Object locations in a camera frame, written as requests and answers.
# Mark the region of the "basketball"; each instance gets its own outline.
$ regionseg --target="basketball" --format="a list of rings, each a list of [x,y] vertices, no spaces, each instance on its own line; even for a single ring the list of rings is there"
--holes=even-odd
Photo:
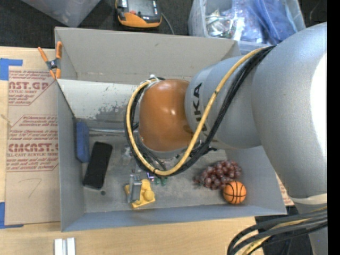
[[[223,190],[224,199],[230,204],[239,204],[247,196],[247,190],[240,181],[230,181],[226,183]]]

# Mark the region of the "smartphone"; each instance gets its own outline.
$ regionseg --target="smartphone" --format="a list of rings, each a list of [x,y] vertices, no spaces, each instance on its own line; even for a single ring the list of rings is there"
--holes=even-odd
[[[84,186],[97,190],[103,187],[112,148],[111,144],[95,142],[83,179]]]

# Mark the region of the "yellow toy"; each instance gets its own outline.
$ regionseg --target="yellow toy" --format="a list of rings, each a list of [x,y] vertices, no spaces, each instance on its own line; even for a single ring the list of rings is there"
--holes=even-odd
[[[126,195],[129,195],[129,185],[127,184],[124,187],[125,193]],[[133,209],[144,206],[146,204],[150,204],[152,202],[155,202],[155,193],[153,192],[153,190],[151,189],[151,184],[149,180],[142,180],[142,186],[141,186],[141,190],[140,190],[140,197],[139,200],[136,200],[134,202],[131,203],[131,207]]]

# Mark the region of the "electronic device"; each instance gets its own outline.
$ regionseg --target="electronic device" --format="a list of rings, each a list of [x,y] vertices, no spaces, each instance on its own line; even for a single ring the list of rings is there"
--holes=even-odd
[[[103,187],[112,148],[111,144],[95,142],[83,179],[84,186],[97,190]]]
[[[133,28],[155,28],[162,21],[156,0],[116,0],[115,9],[120,24]]]

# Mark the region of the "grapes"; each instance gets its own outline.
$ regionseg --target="grapes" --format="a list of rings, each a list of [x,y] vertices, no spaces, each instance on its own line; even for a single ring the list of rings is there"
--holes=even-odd
[[[233,160],[221,160],[209,165],[199,175],[195,176],[195,184],[203,185],[212,190],[223,189],[226,183],[239,178],[242,168]]]

